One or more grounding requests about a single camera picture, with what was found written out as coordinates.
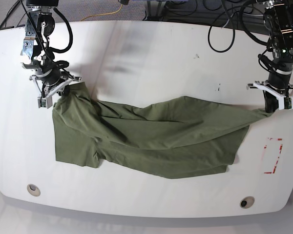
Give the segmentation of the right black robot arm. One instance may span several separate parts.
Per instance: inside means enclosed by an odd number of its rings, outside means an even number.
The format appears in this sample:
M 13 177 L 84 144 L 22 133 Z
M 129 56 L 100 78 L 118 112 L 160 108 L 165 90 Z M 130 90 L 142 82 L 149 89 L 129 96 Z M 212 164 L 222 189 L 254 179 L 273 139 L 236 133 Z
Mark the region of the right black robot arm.
M 69 62 L 65 60 L 54 61 L 55 54 L 63 54 L 70 50 L 73 44 L 73 33 L 66 17 L 57 9 L 57 0 L 27 0 L 22 3 L 27 22 L 25 37 L 21 51 L 21 64 L 23 69 L 30 70 L 33 81 L 38 91 L 38 107 L 50 108 L 53 105 L 52 97 L 55 94 L 67 96 L 73 81 L 81 81 L 81 77 L 71 75 L 66 68 Z M 66 24 L 69 34 L 68 45 L 63 49 L 50 46 L 49 36 L 55 29 L 53 10 Z

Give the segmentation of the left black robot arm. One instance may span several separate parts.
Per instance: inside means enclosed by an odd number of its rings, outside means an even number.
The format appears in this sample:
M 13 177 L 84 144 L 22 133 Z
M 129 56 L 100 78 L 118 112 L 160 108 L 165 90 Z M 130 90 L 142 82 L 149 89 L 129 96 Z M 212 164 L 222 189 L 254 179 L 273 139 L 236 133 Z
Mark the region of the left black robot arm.
M 269 31 L 269 39 L 262 41 L 253 35 L 243 22 L 246 8 L 255 8 L 263 4 L 263 22 Z M 265 51 L 258 54 L 259 65 L 269 73 L 266 81 L 255 81 L 248 84 L 250 89 L 259 89 L 265 99 L 265 110 L 273 113 L 276 110 L 293 109 L 293 84 L 290 79 L 293 73 L 293 26 L 289 4 L 284 0 L 248 0 L 242 5 L 231 7 L 238 9 L 242 30 L 256 43 L 265 46 Z

